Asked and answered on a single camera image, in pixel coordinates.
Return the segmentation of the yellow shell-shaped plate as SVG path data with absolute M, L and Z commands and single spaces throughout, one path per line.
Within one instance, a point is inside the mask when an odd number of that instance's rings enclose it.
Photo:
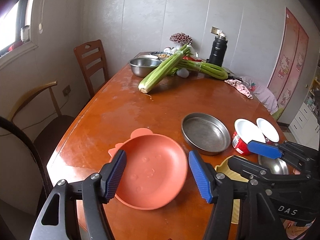
M 242 177 L 240 174 L 232 171 L 228 166 L 228 159 L 230 159 L 231 156 L 227 157 L 220 165 L 215 166 L 215 170 L 217 173 L 224 173 L 227 177 L 229 177 L 231 180 L 241 181 L 244 183 L 248 182 L 248 179 Z M 240 214 L 240 200 L 234 199 L 233 200 L 233 211 L 232 211 L 232 224 L 239 224 L 239 214 Z

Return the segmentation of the large steel bowl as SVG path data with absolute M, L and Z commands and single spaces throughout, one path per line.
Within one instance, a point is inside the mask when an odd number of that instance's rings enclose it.
M 272 174 L 289 174 L 289 169 L 285 161 L 280 158 L 271 159 L 262 155 L 258 155 L 258 163 L 268 168 Z

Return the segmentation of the large red paper bowl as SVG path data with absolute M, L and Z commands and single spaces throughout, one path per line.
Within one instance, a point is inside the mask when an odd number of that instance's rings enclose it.
M 257 125 L 246 119 L 237 119 L 234 123 L 232 137 L 233 148 L 243 156 L 250 155 L 247 144 L 252 141 L 265 143 L 265 137 Z

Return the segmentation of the small red paper bowl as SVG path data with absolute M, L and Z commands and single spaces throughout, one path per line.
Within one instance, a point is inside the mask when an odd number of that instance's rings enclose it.
M 263 118 L 257 118 L 256 123 L 257 127 L 264 135 L 267 144 L 276 145 L 279 142 L 279 134 L 270 122 Z

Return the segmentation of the steel pan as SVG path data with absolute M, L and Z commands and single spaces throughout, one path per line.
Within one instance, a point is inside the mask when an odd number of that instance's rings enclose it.
M 227 127 L 217 118 L 205 113 L 190 113 L 181 123 L 187 144 L 205 155 L 217 155 L 231 144 Z

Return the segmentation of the orange plastic plate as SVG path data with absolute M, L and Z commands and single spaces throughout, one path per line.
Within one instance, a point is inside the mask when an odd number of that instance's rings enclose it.
M 127 141 L 108 150 L 110 157 L 118 150 L 124 150 L 127 157 L 116 191 L 120 202 L 133 209 L 155 210 L 179 194 L 187 178 L 188 160 L 176 141 L 138 128 Z

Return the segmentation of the hello kitty pink door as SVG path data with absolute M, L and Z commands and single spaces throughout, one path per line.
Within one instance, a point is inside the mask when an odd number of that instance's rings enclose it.
M 293 13 L 285 10 L 284 34 L 278 59 L 268 83 L 268 89 L 283 111 L 289 103 L 302 73 L 309 36 Z

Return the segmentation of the rear celery bunch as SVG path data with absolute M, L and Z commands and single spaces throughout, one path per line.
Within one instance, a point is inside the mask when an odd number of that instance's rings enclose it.
M 169 71 L 168 75 L 175 75 L 179 69 L 185 68 L 191 72 L 200 72 L 208 76 L 214 77 L 219 80 L 227 80 L 228 73 L 222 67 L 206 63 L 206 62 L 197 62 L 191 60 L 182 60 L 176 67 Z

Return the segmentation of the celery bunch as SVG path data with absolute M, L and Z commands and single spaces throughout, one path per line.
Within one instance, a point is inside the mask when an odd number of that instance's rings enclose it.
M 222 67 L 206 63 L 206 62 L 197 62 L 191 60 L 182 60 L 176 67 L 169 71 L 168 75 L 175 75 L 179 69 L 185 68 L 191 72 L 200 72 L 208 76 L 214 77 L 219 80 L 227 80 L 228 73 Z
M 184 56 L 190 54 L 190 49 L 191 45 L 185 44 L 167 60 L 163 61 L 139 83 L 139 91 L 148 94 L 148 92 L 161 82 L 182 61 Z

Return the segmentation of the front celery bunch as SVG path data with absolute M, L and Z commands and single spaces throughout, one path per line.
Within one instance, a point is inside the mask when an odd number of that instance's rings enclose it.
M 139 83 L 139 91 L 148 94 L 148 92 L 161 82 L 182 61 L 184 56 L 190 54 L 190 49 L 191 45 L 185 44 L 167 60 L 163 61 Z

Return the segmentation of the patterned plate with food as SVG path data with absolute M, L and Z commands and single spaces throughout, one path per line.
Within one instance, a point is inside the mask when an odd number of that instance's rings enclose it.
M 169 58 L 170 56 L 172 56 L 172 53 L 167 53 L 164 51 L 154 51 L 154 52 L 151 52 L 150 54 L 158 57 L 159 59 Z

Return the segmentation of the dried flower bouquet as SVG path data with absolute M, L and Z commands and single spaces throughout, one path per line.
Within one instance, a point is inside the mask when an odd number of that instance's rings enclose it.
M 180 44 L 192 44 L 193 38 L 185 33 L 175 33 L 169 38 L 171 42 Z

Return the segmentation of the small steel bowl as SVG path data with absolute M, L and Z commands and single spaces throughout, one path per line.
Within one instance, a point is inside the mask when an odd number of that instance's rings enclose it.
M 161 60 L 147 57 L 139 57 L 129 61 L 132 73 L 137 77 L 146 77 L 160 64 Z

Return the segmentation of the brown slatted wooden chair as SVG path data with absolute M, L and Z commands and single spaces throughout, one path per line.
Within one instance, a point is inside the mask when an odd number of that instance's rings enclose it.
M 84 77 L 90 98 L 93 98 L 109 80 L 107 61 L 101 40 L 85 42 L 73 49 L 77 62 Z M 104 81 L 94 89 L 91 77 L 98 71 L 103 71 Z

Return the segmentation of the window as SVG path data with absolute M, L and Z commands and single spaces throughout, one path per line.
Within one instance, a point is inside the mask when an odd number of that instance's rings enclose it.
M 1 57 L 30 41 L 31 11 L 34 0 L 19 0 L 1 16 Z

